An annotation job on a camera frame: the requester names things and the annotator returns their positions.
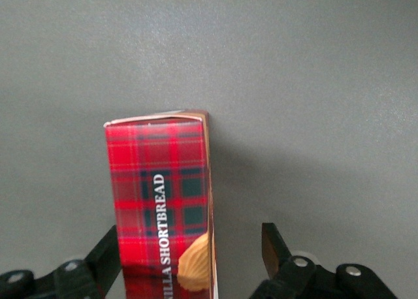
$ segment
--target tartan pattern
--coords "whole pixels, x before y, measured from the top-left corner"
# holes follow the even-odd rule
[[[197,119],[170,118],[105,127],[120,257],[129,299],[161,292],[161,278],[138,286],[140,276],[161,275],[153,177],[164,177],[173,278],[178,258],[208,230],[204,128]],[[208,291],[173,298],[209,298]]]

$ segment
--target gray wall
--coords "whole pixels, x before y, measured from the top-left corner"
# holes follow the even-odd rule
[[[418,0],[0,0],[0,32],[0,271],[114,223],[105,121],[203,108],[222,299],[266,277],[263,221],[416,297]]]

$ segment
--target red plaid packaging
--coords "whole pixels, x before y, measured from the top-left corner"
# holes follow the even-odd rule
[[[104,127],[127,298],[217,298],[207,112]]]

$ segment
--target cardboard box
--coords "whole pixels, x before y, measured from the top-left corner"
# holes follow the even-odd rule
[[[207,112],[104,127],[127,298],[217,298]]]

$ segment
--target red tartan box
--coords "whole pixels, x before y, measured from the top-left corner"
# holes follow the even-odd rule
[[[207,112],[104,127],[127,298],[217,298]]]

